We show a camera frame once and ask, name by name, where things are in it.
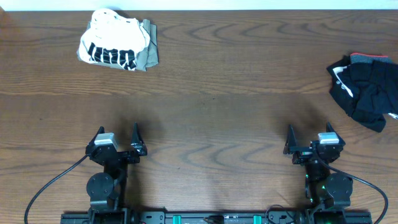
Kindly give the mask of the black pants with red waistband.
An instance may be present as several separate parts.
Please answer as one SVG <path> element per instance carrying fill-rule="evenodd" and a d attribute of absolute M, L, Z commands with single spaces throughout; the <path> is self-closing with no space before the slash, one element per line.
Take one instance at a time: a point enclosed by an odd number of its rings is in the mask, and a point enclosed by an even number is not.
<path fill-rule="evenodd" d="M 352 53 L 349 77 L 359 89 L 353 119 L 377 133 L 397 114 L 397 64 L 386 55 Z"/>

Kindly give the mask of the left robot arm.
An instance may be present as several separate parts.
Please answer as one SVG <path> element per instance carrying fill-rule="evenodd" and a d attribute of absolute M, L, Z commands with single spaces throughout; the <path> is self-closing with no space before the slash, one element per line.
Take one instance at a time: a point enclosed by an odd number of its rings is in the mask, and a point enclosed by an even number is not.
<path fill-rule="evenodd" d="M 147 155 L 147 147 L 134 123 L 129 151 L 118 151 L 114 133 L 100 127 L 86 146 L 85 154 L 91 161 L 103 166 L 103 171 L 90 177 L 86 185 L 90 197 L 88 223 L 139 223 L 136 212 L 123 205 L 128 165 L 137 164 Z"/>

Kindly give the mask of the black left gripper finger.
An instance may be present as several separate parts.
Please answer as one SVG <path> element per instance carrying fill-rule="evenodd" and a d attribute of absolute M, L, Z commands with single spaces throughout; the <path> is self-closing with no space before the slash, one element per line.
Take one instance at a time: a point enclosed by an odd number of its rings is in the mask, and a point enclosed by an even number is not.
<path fill-rule="evenodd" d="M 96 134 L 94 135 L 93 139 L 88 143 L 89 146 L 93 146 L 95 144 L 95 139 L 99 134 L 103 134 L 104 133 L 104 127 L 100 126 L 99 130 L 96 132 Z"/>
<path fill-rule="evenodd" d="M 141 137 L 137 123 L 134 123 L 134 126 L 133 126 L 131 146 L 134 148 L 134 150 L 136 151 L 136 154 L 138 156 L 146 156 L 147 155 L 147 146 Z"/>

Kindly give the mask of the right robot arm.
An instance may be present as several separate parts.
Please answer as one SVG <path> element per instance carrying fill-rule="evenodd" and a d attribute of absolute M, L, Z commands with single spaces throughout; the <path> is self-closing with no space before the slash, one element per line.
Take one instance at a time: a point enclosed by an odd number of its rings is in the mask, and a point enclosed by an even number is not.
<path fill-rule="evenodd" d="M 353 180 L 331 173 L 328 167 L 340 157 L 344 146 L 344 140 L 330 123 L 309 146 L 298 145 L 293 126 L 289 125 L 283 153 L 292 156 L 293 164 L 305 168 L 305 196 L 312 204 L 295 213 L 294 223 L 346 223 L 344 209 L 351 205 Z"/>

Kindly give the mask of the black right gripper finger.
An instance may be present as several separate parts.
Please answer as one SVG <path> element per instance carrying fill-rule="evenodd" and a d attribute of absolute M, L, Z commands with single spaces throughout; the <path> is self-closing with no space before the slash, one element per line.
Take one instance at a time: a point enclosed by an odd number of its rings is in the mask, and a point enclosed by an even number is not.
<path fill-rule="evenodd" d="M 296 151 L 297 141 L 294 134 L 293 126 L 290 124 L 287 131 L 287 139 L 285 142 L 283 154 L 293 154 Z"/>
<path fill-rule="evenodd" d="M 332 125 L 330 124 L 330 122 L 326 123 L 326 132 L 328 133 L 335 133 L 336 137 L 338 138 L 339 142 L 338 144 L 341 146 L 345 146 L 346 143 L 343 140 L 343 138 L 334 130 L 334 128 L 332 127 Z"/>

